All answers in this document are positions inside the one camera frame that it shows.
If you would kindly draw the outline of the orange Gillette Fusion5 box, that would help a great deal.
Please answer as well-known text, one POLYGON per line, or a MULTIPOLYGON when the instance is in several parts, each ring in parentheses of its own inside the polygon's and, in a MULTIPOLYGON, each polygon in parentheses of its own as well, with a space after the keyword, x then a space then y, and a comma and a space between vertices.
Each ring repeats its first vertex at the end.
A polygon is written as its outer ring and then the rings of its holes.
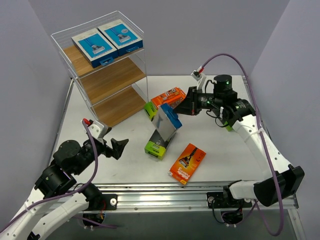
POLYGON ((206 153, 203 150, 189 143, 169 169, 168 175, 182 185, 186 185, 205 156, 206 153))
POLYGON ((186 97, 177 95, 170 99, 166 99, 163 101, 163 104, 168 104, 172 109, 176 108, 186 97))

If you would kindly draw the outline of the blue Harry's razor box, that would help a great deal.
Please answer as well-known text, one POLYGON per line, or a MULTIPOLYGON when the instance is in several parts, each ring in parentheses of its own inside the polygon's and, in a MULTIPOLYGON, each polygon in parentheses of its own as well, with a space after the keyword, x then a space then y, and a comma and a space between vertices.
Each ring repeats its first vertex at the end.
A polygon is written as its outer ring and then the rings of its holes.
POLYGON ((71 40, 93 68, 107 66, 119 57, 118 49, 97 28, 75 35, 71 40))
POLYGON ((115 46, 120 57, 144 47, 143 39, 121 19, 100 25, 97 29, 115 46))

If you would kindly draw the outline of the orange Gillette cartridge box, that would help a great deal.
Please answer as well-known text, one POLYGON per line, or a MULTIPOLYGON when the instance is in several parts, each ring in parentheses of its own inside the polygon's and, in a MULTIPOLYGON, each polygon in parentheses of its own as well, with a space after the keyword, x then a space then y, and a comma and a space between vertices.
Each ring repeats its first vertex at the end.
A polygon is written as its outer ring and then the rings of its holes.
POLYGON ((186 94, 185 92, 179 88, 179 87, 174 87, 154 98, 151 99, 151 102, 153 102, 154 105, 163 105, 163 102, 164 100, 167 100, 167 99, 170 99, 170 98, 173 98, 175 96, 183 96, 183 97, 186 97, 186 94))

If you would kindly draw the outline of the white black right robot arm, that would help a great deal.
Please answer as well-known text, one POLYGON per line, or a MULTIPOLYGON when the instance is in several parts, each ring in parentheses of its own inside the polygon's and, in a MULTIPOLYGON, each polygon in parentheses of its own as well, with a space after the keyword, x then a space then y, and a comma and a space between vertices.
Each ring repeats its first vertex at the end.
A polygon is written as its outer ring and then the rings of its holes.
POLYGON ((257 112, 248 100, 238 97, 232 82, 231 75, 220 74, 213 79, 212 93, 191 86, 174 111, 196 116, 201 110, 211 110, 222 127, 231 127, 238 133, 257 160, 263 179, 238 180, 229 184, 222 193, 223 203, 232 207, 240 200, 248 199, 269 207, 294 195, 305 172, 301 166, 293 166, 280 153, 257 120, 257 112))

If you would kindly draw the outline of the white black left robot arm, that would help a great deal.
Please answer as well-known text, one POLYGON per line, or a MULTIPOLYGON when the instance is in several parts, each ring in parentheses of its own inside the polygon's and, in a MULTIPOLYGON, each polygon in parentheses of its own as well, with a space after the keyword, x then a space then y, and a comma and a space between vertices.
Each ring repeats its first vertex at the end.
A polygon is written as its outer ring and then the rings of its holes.
POLYGON ((53 161, 35 182, 28 198, 13 219, 0 231, 2 240, 44 240, 63 223, 83 210, 95 210, 102 203, 102 194, 90 178, 74 191, 75 175, 80 175, 98 156, 118 160, 128 139, 89 139, 80 145, 76 140, 63 142, 53 161))

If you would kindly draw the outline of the blue white Harry's box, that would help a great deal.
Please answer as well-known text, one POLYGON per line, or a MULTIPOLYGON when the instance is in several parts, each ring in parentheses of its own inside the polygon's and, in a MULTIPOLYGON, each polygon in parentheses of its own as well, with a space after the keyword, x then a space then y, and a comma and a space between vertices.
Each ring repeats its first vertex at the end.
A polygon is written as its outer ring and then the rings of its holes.
POLYGON ((158 108, 151 122, 164 141, 168 141, 182 127, 179 116, 167 103, 158 108))

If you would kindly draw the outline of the green black Gillette Labs box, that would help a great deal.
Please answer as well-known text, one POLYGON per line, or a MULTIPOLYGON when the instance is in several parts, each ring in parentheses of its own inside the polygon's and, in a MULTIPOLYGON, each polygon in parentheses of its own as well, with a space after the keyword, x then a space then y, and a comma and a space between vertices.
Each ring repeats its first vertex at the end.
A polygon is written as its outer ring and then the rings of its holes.
POLYGON ((149 101, 144 105, 143 109, 147 114, 148 118, 150 119, 150 121, 153 121, 154 117, 158 112, 159 107, 160 107, 159 105, 154 105, 152 101, 149 101))
POLYGON ((162 160, 175 135, 164 141, 158 131, 155 130, 145 145, 144 152, 156 159, 162 160))
POLYGON ((234 130, 233 126, 235 122, 236 120, 232 120, 232 119, 225 120, 222 127, 225 128, 228 132, 232 132, 234 130))

